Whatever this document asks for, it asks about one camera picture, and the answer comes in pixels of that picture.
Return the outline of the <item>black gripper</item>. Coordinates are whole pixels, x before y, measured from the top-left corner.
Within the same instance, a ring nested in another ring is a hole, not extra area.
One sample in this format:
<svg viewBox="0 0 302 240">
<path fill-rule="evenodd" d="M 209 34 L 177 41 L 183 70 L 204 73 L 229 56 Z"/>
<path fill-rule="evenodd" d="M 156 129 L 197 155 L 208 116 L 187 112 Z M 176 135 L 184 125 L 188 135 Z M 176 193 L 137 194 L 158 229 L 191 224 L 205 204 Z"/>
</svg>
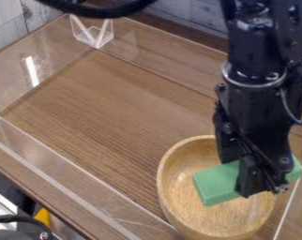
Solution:
<svg viewBox="0 0 302 240">
<path fill-rule="evenodd" d="M 221 67 L 212 115 L 217 156 L 223 164 L 239 159 L 235 191 L 244 198 L 264 191 L 279 194 L 288 181 L 272 175 L 292 172 L 291 127 L 302 125 L 302 76 L 285 70 L 275 80 L 249 79 Z"/>
</svg>

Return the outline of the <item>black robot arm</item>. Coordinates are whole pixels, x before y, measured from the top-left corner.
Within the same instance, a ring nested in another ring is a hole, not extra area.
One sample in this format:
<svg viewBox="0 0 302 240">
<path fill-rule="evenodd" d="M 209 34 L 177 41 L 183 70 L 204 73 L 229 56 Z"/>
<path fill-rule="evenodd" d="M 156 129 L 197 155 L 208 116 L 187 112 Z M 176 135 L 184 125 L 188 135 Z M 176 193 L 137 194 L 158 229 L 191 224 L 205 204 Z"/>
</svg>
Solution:
<svg viewBox="0 0 302 240">
<path fill-rule="evenodd" d="M 302 126 L 302 0 L 219 0 L 228 59 L 212 116 L 221 164 L 192 176 L 204 205 L 288 190 L 302 175 L 291 128 Z"/>
</svg>

